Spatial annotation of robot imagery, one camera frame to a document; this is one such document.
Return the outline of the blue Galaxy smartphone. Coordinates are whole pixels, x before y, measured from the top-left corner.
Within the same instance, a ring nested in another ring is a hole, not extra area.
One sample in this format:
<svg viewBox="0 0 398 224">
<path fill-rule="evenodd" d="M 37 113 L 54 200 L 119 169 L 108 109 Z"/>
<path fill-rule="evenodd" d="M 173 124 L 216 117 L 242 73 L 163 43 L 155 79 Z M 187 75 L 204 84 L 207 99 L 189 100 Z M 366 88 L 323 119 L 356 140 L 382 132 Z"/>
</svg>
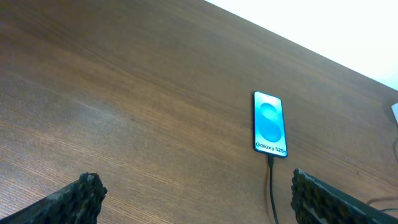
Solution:
<svg viewBox="0 0 398 224">
<path fill-rule="evenodd" d="M 261 91 L 252 94 L 253 149 L 279 158 L 288 156 L 282 100 Z"/>
</svg>

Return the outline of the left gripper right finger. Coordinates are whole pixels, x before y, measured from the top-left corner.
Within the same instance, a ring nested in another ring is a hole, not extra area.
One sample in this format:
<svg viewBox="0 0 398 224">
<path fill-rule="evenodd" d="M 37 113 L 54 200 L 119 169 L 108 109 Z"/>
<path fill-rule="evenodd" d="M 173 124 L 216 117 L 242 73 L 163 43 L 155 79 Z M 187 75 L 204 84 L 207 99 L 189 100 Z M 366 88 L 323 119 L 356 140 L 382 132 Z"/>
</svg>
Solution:
<svg viewBox="0 0 398 224">
<path fill-rule="evenodd" d="M 294 170 L 291 207 L 299 224 L 397 224 L 371 207 L 314 176 Z"/>
</svg>

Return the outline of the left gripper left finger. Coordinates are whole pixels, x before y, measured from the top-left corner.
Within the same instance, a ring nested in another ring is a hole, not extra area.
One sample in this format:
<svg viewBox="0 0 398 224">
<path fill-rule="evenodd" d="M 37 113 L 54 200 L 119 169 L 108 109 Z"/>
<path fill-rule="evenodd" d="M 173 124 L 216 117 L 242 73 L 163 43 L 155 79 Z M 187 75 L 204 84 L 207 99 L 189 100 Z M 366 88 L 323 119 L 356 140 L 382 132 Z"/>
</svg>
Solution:
<svg viewBox="0 0 398 224">
<path fill-rule="evenodd" d="M 83 173 L 78 180 L 2 218 L 1 224 L 96 224 L 107 192 L 97 173 Z"/>
</svg>

